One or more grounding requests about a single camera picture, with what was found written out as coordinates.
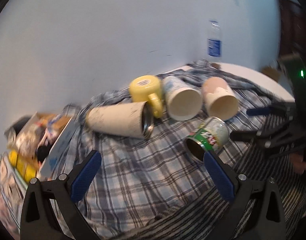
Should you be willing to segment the right hand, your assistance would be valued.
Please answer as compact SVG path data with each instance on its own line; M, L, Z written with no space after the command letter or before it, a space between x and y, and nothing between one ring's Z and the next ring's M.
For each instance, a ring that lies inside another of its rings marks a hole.
M306 161L302 153L291 153L289 159L296 174L302 175L306 171Z

